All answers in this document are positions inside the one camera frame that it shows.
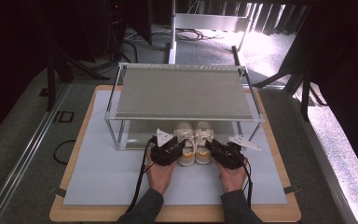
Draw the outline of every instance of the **table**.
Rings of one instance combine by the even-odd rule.
[[[112,86],[102,85],[95,89],[89,109],[80,128],[71,159],[62,178],[60,188],[67,190],[69,181],[75,170],[76,160],[85,135],[90,115],[92,112],[93,102],[97,91],[110,91]],[[275,138],[269,126],[264,107],[261,99],[256,93],[256,99],[259,102],[260,109],[265,118],[263,128],[265,129],[269,147],[275,160],[280,179],[283,186],[289,187],[290,180],[284,168],[281,154],[276,145]],[[301,219],[301,213],[298,208],[294,193],[286,194],[288,204],[284,205],[254,205],[253,210],[264,222],[297,222]],[[127,206],[79,206],[63,205],[63,197],[56,196],[50,210],[50,219],[57,222],[70,221],[116,221],[127,210]],[[163,206],[156,222],[223,222],[223,211],[221,206]]]

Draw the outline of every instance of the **person's right hand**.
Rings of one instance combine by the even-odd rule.
[[[217,161],[214,161],[214,163],[220,170],[219,180],[222,183],[224,193],[243,188],[243,183],[246,178],[246,172],[243,167],[230,170]]]

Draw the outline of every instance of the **white tag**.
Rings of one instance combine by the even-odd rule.
[[[157,145],[159,147],[164,146],[167,142],[169,142],[171,139],[173,139],[173,135],[170,133],[165,133],[161,131],[160,129],[157,129]]]
[[[259,148],[257,145],[244,139],[241,136],[229,137],[228,141],[238,144],[242,147],[248,147],[248,148],[252,148],[252,149],[256,149],[256,150],[261,150],[261,148]]]

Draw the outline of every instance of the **person's left hand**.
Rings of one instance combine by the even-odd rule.
[[[157,163],[152,165],[154,162],[150,159],[150,153],[151,151],[147,150],[147,165],[145,167],[145,169],[147,169],[151,166],[146,171],[149,187],[163,195],[171,183],[172,172],[173,168],[175,168],[176,161],[167,166],[160,166]]]

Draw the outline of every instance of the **shoe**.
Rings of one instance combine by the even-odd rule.
[[[205,147],[206,141],[212,142],[213,127],[208,121],[199,121],[196,124],[196,133],[194,135],[196,162],[199,164],[208,164],[211,159],[211,151]]]
[[[193,132],[193,127],[186,121],[179,122],[173,131],[173,136],[178,137],[178,142],[186,140],[186,145],[183,148],[183,154],[178,160],[179,164],[182,166],[189,166],[193,164],[195,159]]]

